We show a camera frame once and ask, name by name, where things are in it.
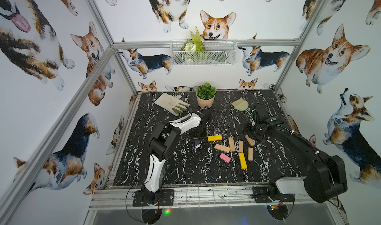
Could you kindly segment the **short yellow block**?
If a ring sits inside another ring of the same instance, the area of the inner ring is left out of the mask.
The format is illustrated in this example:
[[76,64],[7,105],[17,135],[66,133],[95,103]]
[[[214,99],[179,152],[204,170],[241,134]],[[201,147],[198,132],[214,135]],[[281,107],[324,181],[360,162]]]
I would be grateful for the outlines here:
[[220,141],[223,138],[222,138],[222,135],[214,135],[214,136],[208,136],[207,139],[208,139],[208,142],[212,142],[212,141]]

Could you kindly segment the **small wooden block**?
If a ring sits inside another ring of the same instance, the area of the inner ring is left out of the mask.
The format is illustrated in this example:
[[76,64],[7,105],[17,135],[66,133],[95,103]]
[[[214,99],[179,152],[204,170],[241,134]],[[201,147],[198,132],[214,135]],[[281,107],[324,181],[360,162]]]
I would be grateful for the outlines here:
[[239,140],[238,145],[239,145],[239,153],[243,153],[244,152],[243,141]]

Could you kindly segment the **pink block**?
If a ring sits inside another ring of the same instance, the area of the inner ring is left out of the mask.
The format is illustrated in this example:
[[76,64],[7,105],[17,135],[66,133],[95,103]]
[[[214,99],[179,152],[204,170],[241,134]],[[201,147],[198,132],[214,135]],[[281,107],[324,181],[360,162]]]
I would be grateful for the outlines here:
[[224,154],[224,153],[221,153],[220,159],[222,159],[226,163],[230,163],[230,161],[231,161],[231,158],[229,156],[227,156],[226,154]]

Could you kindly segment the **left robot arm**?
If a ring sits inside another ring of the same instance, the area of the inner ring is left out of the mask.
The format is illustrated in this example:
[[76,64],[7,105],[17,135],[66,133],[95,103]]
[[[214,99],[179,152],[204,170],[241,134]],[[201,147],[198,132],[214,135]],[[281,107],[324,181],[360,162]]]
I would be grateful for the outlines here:
[[179,145],[181,136],[189,133],[197,140],[207,139],[206,126],[211,118],[207,106],[174,120],[159,122],[148,141],[150,163],[146,179],[141,187],[143,199],[155,205],[161,199],[164,166]]

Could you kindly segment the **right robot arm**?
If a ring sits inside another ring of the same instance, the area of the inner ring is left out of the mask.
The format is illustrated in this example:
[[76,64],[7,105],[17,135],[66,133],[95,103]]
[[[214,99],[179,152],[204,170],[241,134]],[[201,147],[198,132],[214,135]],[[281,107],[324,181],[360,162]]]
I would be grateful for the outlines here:
[[269,198],[280,200],[284,195],[302,195],[323,203],[347,192],[345,163],[339,156],[319,150],[279,118],[261,116],[256,107],[246,111],[252,118],[246,129],[255,140],[270,137],[280,141],[305,169],[298,177],[282,175],[271,179],[265,192]]

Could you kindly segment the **angled wooden block right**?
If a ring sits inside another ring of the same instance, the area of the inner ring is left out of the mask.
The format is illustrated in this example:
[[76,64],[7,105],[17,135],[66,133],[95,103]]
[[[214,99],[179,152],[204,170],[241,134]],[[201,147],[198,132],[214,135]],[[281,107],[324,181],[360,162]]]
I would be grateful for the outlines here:
[[247,142],[249,143],[251,147],[255,146],[254,140],[250,138],[248,135],[245,135],[245,139],[247,140]]

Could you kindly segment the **small brush with dustpan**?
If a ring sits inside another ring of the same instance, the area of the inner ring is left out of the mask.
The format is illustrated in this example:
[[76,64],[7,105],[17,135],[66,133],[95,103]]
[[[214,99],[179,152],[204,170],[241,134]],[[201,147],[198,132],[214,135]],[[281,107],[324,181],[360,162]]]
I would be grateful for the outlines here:
[[242,97],[240,99],[234,101],[231,105],[237,111],[247,112],[249,115],[252,114],[252,112],[249,108],[249,103]]

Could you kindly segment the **upright wooden block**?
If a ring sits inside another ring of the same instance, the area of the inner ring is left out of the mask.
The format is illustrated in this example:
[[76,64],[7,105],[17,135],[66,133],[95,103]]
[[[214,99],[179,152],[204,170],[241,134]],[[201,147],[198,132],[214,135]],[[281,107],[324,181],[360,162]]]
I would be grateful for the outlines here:
[[229,138],[228,138],[228,141],[229,141],[230,152],[235,152],[236,149],[235,149],[234,138],[233,138],[233,137],[229,137]]

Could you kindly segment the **work glove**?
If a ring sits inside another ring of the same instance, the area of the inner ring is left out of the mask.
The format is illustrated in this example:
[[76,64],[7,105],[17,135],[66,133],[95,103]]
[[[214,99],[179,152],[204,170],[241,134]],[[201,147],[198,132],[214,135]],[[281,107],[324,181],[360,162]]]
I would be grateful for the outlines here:
[[179,98],[167,93],[161,94],[154,103],[175,116],[180,116],[186,112],[190,106]]

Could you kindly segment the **potted green plant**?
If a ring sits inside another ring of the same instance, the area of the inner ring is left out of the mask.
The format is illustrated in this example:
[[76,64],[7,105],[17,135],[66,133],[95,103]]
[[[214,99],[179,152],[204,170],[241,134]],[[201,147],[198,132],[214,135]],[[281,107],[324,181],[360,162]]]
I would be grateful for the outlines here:
[[211,108],[216,95],[216,88],[206,82],[196,89],[197,103],[201,109]]

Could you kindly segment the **long yellow block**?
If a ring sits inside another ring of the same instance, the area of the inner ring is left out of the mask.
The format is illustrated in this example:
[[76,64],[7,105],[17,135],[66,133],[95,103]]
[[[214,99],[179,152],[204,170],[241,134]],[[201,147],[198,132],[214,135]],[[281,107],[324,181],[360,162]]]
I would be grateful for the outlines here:
[[240,160],[241,169],[242,170],[247,169],[248,166],[247,166],[247,162],[246,162],[245,155],[243,152],[239,153],[239,160]]

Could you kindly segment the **fern and white flower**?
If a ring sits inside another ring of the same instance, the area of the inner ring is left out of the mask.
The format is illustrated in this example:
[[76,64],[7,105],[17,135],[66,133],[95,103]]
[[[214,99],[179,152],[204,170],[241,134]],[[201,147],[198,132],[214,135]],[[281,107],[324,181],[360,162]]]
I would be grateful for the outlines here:
[[203,38],[199,29],[195,27],[195,32],[190,32],[191,38],[187,39],[183,45],[182,51],[185,55],[185,63],[191,64],[196,61],[201,61],[203,52],[205,51]]

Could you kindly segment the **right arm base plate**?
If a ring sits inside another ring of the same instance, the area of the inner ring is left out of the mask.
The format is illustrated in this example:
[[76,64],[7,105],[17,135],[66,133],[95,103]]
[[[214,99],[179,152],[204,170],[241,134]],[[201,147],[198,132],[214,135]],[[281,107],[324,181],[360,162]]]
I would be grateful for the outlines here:
[[280,203],[294,202],[295,196],[292,194],[281,194],[280,191],[274,185],[267,186],[254,186],[253,198],[257,203]]

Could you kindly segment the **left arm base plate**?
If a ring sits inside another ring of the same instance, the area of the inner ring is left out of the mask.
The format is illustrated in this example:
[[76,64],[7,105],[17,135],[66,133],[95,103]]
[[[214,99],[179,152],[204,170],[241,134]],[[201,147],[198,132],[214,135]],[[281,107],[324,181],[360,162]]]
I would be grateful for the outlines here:
[[133,207],[172,206],[174,204],[174,190],[162,189],[153,193],[149,190],[139,190],[133,195]]

